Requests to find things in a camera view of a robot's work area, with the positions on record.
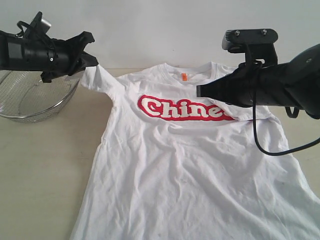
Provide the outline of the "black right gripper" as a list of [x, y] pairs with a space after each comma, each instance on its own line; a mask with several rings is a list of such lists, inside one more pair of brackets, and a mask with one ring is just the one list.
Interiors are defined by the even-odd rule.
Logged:
[[196, 86], [197, 98], [210, 98], [224, 103], [232, 103], [242, 108], [254, 104], [261, 63], [247, 65], [241, 63], [232, 73], [206, 84]]

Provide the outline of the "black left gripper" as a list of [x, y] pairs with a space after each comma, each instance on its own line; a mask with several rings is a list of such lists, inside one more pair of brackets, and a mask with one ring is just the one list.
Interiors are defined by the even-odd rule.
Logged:
[[53, 40], [49, 46], [40, 41], [27, 41], [22, 45], [23, 70], [42, 72], [45, 82], [75, 75], [99, 64], [95, 56], [84, 51], [93, 42], [94, 36], [88, 31], [67, 40]]

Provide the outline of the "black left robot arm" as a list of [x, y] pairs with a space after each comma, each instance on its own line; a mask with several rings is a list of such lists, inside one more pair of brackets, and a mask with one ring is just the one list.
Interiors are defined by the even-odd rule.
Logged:
[[41, 72], [41, 80], [51, 83], [53, 79], [97, 66], [97, 58], [85, 52], [85, 47], [94, 41], [92, 33], [87, 31], [68, 40], [50, 38], [46, 34], [35, 39], [22, 38], [1, 31], [0, 69]]

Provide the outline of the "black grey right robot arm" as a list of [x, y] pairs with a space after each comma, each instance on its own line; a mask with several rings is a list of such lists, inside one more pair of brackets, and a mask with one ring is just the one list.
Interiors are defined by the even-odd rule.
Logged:
[[289, 62], [269, 66], [250, 57], [232, 73], [198, 85], [196, 96], [242, 108], [295, 108], [319, 119], [320, 46], [306, 49]]

